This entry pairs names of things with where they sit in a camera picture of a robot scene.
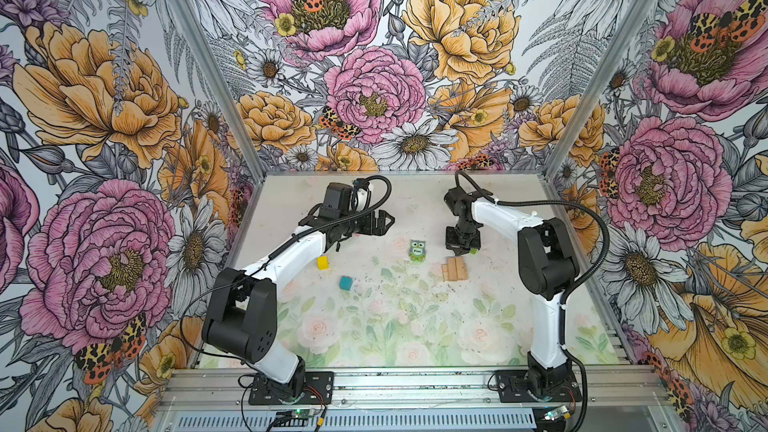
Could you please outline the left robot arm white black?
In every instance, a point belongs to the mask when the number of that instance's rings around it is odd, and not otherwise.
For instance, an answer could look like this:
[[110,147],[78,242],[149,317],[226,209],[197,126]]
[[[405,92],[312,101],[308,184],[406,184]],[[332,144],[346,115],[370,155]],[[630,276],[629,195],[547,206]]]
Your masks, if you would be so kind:
[[332,182],[280,246],[243,269],[222,271],[211,289],[202,326],[204,344],[255,371],[254,382],[280,402],[310,389],[305,361],[278,339],[278,296],[307,265],[352,236],[384,236],[395,222],[381,207],[392,193],[382,175],[351,184]]

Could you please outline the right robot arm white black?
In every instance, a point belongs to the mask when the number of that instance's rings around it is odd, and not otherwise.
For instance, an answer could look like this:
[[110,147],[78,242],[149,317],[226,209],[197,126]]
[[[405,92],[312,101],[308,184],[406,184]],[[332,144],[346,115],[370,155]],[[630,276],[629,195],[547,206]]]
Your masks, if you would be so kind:
[[533,342],[527,354],[527,390],[544,400],[570,384],[573,360],[566,353],[567,295],[575,286],[580,265],[565,223],[542,219],[525,207],[546,200],[506,202],[484,189],[467,192],[456,185],[444,202],[457,222],[446,228],[446,248],[462,256],[481,247],[480,229],[488,226],[516,244],[518,272],[532,294]]

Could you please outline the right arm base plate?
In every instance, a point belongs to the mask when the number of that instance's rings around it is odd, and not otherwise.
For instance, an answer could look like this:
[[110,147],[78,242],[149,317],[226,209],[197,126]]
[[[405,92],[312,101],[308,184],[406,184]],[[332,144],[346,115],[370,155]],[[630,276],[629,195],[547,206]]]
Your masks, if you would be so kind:
[[498,370],[489,387],[497,392],[501,403],[576,403],[582,399],[581,387],[570,370],[543,375],[533,370]]

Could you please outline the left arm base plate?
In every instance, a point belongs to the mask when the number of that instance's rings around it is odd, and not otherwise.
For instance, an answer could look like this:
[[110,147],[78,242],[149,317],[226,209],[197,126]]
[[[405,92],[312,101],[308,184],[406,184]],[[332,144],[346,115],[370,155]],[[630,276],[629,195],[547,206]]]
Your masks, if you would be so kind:
[[281,384],[257,373],[248,387],[251,406],[329,405],[335,374],[330,371],[299,372],[289,383]]

